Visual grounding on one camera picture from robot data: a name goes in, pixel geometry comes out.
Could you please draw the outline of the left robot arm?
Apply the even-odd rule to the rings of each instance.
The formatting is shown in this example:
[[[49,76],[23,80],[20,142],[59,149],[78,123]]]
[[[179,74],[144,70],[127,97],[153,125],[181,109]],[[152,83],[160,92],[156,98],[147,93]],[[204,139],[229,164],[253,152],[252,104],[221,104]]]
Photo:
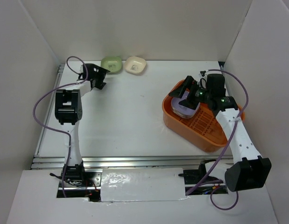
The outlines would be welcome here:
[[[109,72],[93,63],[86,63],[80,67],[74,85],[55,93],[55,118],[62,131],[70,135],[68,140],[64,140],[68,153],[64,160],[62,179],[76,186],[82,186],[87,181],[78,137],[79,122],[83,116],[82,97],[94,88],[103,89],[106,85],[104,79]]]

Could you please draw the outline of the green plate back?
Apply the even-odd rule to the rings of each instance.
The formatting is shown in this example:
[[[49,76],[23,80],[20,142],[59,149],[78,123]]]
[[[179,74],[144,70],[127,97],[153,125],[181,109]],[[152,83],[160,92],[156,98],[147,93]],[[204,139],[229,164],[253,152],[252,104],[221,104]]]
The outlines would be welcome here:
[[[101,60],[100,66],[109,70],[110,74],[117,74],[122,70],[122,59],[119,56],[106,56]]]

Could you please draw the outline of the cream plate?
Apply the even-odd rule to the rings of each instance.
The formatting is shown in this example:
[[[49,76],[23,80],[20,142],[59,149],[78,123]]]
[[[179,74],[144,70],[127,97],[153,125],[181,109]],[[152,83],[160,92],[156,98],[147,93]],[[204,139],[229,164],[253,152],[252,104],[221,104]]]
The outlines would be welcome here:
[[[123,68],[126,72],[139,75],[146,68],[147,61],[137,56],[129,57],[123,64]]]

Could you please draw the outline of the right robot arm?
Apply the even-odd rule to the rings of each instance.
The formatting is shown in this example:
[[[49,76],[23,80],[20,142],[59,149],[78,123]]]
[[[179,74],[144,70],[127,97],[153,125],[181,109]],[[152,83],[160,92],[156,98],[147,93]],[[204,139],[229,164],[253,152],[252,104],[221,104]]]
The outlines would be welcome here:
[[[214,177],[222,180],[231,192],[259,189],[265,185],[272,168],[269,158],[264,158],[252,143],[241,115],[248,106],[246,102],[239,108],[232,96],[226,96],[224,70],[210,69],[206,87],[200,87],[192,76],[187,76],[179,87],[174,88],[170,97],[182,98],[189,90],[186,99],[179,102],[189,109],[195,109],[199,103],[207,104],[227,138],[227,144],[210,167],[198,171],[200,181],[186,194],[196,190],[204,182]]]

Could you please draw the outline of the purple plate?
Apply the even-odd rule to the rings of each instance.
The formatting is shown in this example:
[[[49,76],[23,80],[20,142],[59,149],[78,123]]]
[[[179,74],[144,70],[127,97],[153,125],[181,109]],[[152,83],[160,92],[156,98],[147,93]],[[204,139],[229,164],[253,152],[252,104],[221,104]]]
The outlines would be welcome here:
[[[194,110],[179,104],[180,101],[185,100],[187,98],[189,93],[190,93],[189,91],[185,91],[182,98],[172,98],[170,103],[172,112],[184,119],[192,118],[200,107],[200,103]]]

